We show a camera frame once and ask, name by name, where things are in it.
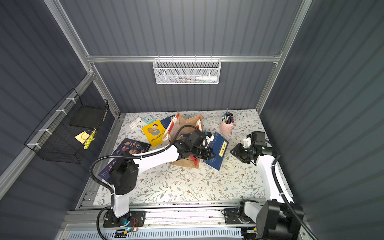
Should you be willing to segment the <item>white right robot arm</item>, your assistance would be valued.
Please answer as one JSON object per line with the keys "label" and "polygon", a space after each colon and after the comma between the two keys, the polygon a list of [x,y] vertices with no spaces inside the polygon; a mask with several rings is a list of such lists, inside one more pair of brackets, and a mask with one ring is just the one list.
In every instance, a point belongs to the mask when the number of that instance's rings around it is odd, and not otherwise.
{"label": "white right robot arm", "polygon": [[230,151],[242,163],[253,163],[259,168],[266,201],[242,200],[236,209],[225,209],[226,223],[255,223],[257,237],[261,239],[297,240],[304,211],[288,194],[277,167],[280,154],[268,143],[264,132],[254,131]]}

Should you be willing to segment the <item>burlap canvas bag red panel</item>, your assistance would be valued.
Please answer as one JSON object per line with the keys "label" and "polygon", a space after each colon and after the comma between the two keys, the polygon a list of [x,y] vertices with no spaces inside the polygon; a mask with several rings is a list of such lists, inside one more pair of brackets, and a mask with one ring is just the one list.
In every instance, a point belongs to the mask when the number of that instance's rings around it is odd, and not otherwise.
{"label": "burlap canvas bag red panel", "polygon": [[[203,117],[202,115],[197,115],[188,119],[185,119],[183,115],[178,112],[175,117],[172,118],[171,123],[167,126],[166,132],[163,135],[162,140],[164,142],[169,141],[169,143],[176,139],[186,139],[186,135],[190,135],[193,131],[195,131],[194,128],[186,127],[181,130],[178,137],[176,138],[176,133],[179,131],[179,129],[183,126],[191,125],[196,128],[198,128],[200,131],[203,130]],[[179,166],[179,167],[185,167],[185,168],[193,168],[198,169],[200,165],[200,159],[197,158],[190,158],[190,157],[182,157],[182,159],[171,162],[170,165]]]}

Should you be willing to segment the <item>yellow pen in basket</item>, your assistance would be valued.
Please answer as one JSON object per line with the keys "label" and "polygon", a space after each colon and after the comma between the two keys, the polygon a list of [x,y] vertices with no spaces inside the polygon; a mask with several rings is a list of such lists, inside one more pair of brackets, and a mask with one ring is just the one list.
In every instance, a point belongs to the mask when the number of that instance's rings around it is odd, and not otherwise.
{"label": "yellow pen in basket", "polygon": [[89,146],[91,145],[91,142],[95,138],[96,133],[97,133],[97,129],[95,128],[92,130],[91,134],[89,135],[89,137],[84,142],[84,150],[87,150],[89,148]]}

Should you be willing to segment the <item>dark portrait book upper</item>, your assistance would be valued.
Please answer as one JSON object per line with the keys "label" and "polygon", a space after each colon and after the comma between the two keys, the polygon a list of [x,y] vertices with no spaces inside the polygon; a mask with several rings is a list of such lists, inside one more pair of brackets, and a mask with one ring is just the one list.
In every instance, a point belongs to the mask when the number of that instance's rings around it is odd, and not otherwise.
{"label": "dark portrait book upper", "polygon": [[119,146],[114,150],[114,156],[120,156],[123,154],[141,154],[147,152],[151,148],[151,145],[137,140],[125,138]]}

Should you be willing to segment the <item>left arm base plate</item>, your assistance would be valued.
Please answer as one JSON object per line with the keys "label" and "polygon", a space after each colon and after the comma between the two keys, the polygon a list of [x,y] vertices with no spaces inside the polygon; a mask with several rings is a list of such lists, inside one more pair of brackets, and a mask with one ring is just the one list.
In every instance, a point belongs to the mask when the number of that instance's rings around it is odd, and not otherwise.
{"label": "left arm base plate", "polygon": [[112,210],[103,215],[104,228],[143,227],[146,219],[146,211],[129,211],[122,217],[117,218]]}

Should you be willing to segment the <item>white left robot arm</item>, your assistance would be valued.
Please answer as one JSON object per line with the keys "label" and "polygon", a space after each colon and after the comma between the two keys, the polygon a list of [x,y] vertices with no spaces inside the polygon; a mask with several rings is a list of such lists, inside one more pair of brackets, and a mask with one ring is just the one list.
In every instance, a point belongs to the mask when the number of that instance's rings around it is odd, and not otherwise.
{"label": "white left robot arm", "polygon": [[112,185],[111,208],[115,217],[120,218],[129,213],[130,192],[136,187],[141,173],[190,156],[203,160],[213,159],[216,156],[211,147],[214,139],[215,136],[210,132],[195,130],[189,137],[173,140],[157,151],[119,157],[109,171]]}

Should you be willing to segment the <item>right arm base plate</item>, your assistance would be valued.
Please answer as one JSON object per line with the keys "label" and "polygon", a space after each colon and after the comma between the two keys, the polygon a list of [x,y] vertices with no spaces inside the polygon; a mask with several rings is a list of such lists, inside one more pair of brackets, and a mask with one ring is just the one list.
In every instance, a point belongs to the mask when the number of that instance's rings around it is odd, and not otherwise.
{"label": "right arm base plate", "polygon": [[251,218],[240,213],[239,208],[226,208],[221,210],[221,213],[225,218],[226,225],[255,224]]}

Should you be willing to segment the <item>yellow cartoon cover book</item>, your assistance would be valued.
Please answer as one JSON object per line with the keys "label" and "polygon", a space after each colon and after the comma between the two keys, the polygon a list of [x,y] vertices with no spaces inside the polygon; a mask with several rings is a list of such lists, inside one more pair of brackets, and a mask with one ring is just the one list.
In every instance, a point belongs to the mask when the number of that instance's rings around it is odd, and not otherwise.
{"label": "yellow cartoon cover book", "polygon": [[160,121],[146,125],[142,127],[142,130],[153,148],[162,144],[166,129]]}

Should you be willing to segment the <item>dark portrait book lower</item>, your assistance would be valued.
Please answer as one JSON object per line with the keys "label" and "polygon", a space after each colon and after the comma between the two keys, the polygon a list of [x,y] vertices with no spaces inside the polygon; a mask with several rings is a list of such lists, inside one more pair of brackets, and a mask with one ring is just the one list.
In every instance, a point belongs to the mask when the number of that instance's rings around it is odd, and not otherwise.
{"label": "dark portrait book lower", "polygon": [[102,178],[102,180],[104,180],[105,182],[107,182],[108,184],[111,183],[111,176],[110,176],[110,170],[112,169],[112,167],[114,166],[116,162],[116,159],[113,159],[111,160],[108,165],[106,165],[103,170],[99,173],[99,177]]}

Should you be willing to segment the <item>blue book Guiguzi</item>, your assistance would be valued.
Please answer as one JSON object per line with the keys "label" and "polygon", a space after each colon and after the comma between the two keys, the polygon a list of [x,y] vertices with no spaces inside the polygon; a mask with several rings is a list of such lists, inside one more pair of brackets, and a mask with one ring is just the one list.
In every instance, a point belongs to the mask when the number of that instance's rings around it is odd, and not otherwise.
{"label": "blue book Guiguzi", "polygon": [[219,171],[222,166],[228,146],[229,141],[227,141],[219,133],[215,133],[213,141],[209,143],[209,147],[212,148],[215,157],[209,160],[203,160],[203,162],[212,167],[213,169]]}

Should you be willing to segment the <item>dark portrait book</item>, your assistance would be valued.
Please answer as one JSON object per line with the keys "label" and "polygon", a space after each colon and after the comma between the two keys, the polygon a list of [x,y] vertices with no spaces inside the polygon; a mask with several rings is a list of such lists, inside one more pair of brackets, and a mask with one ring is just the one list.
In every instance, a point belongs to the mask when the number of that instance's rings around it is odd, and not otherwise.
{"label": "dark portrait book", "polygon": [[116,162],[116,159],[113,159],[111,160],[108,165],[106,165],[103,170],[99,173],[99,177],[102,178],[102,180],[104,180],[105,182],[107,182],[108,184],[111,183],[111,176],[110,176],[110,170],[112,169],[112,167],[114,166]]}
{"label": "dark portrait book", "polygon": [[151,145],[137,140],[125,138],[119,146],[114,150],[114,156],[120,156],[123,154],[141,154],[147,152],[151,148]]}

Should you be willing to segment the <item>white marker in basket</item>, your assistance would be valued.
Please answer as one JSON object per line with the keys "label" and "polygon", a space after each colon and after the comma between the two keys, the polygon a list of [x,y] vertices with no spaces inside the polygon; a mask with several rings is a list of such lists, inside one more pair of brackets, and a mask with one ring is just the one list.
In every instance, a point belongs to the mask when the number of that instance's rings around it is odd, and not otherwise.
{"label": "white marker in basket", "polygon": [[196,81],[201,82],[216,82],[218,79],[217,76],[198,76],[196,77]]}

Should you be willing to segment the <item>blue book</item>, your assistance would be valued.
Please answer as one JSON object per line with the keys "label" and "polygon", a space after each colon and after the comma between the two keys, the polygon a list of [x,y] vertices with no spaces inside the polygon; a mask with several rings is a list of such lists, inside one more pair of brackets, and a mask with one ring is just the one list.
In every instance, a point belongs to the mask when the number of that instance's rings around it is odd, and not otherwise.
{"label": "blue book", "polygon": [[171,123],[171,121],[173,120],[173,118],[175,117],[175,115],[171,115],[171,116],[168,116],[166,117],[165,119],[163,120],[160,120],[162,126],[167,129],[169,124]]}

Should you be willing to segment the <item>floral table mat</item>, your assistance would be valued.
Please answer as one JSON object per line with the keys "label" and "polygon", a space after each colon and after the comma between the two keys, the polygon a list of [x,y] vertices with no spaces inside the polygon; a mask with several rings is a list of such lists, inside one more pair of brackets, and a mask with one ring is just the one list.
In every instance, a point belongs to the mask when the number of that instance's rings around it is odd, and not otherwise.
{"label": "floral table mat", "polygon": [[[202,115],[204,131],[220,133],[219,126],[224,112],[225,110],[180,113],[185,119]],[[253,164],[241,163],[229,151],[241,143],[246,135],[253,131],[265,132],[265,128],[254,109],[229,112],[234,114],[235,127],[231,134],[223,135],[229,141],[229,146],[219,171],[202,161],[198,169],[168,163],[157,166],[138,176],[137,186],[130,193],[130,205],[264,199],[266,190],[259,168]],[[112,152],[125,138],[148,143],[142,131],[144,123],[134,129],[129,126],[137,118],[143,119],[149,115],[155,120],[163,120],[173,114],[176,115],[176,112],[124,113]]]}

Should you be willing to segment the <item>black tray in basket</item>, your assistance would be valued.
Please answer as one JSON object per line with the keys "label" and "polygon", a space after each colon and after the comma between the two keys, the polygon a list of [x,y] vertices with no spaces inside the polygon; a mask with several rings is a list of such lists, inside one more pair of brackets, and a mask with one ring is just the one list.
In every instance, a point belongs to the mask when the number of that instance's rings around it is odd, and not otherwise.
{"label": "black tray in basket", "polygon": [[97,128],[104,121],[107,112],[107,109],[81,106],[70,120],[69,125],[87,129]]}

